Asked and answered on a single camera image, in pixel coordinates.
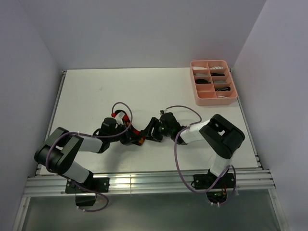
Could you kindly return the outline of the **black white-striped sock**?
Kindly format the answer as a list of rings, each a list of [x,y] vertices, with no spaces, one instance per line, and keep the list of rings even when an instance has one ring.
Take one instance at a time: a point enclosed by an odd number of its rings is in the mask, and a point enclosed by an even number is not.
[[[216,88],[215,91],[231,91],[231,87]]]

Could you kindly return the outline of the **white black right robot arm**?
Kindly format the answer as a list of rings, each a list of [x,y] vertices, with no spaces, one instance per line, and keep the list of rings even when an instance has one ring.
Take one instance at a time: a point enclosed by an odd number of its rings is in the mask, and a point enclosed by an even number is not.
[[[233,154],[245,140],[244,133],[219,114],[213,115],[205,122],[182,126],[171,112],[163,112],[159,119],[153,117],[140,134],[156,142],[161,142],[164,136],[170,137],[179,145],[206,141],[216,153],[209,170],[211,174],[208,176],[209,184],[215,188],[224,183],[223,172],[230,165]]]

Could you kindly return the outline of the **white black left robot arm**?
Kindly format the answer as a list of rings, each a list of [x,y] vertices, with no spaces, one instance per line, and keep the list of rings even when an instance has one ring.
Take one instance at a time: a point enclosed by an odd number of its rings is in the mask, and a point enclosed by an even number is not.
[[[94,134],[70,132],[58,127],[37,149],[34,159],[51,173],[74,180],[82,192],[89,192],[94,186],[93,173],[75,162],[78,152],[105,152],[110,143],[123,141],[130,130],[131,121],[127,115],[112,114],[105,118]]]

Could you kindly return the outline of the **black orange argyle sock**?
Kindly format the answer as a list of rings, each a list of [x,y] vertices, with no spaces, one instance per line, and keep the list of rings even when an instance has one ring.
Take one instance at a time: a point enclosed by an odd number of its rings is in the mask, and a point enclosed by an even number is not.
[[[118,113],[120,111],[125,112],[123,110],[116,110],[114,113]],[[129,129],[121,136],[119,136],[119,141],[124,145],[135,144],[137,146],[141,146],[144,143],[145,138],[140,135],[140,131],[136,130],[133,127],[129,117],[125,121],[125,124],[118,125],[118,128],[120,128],[121,130],[125,130],[128,127]]]

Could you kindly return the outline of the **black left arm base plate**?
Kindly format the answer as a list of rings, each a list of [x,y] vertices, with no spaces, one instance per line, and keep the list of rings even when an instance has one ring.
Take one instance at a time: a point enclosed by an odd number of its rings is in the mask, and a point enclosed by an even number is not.
[[[76,194],[76,193],[90,193],[91,191],[99,193],[107,193],[109,190],[109,177],[93,178],[91,180],[86,180],[84,183],[77,183],[80,187],[76,186],[76,183],[67,181],[65,187],[66,194]]]

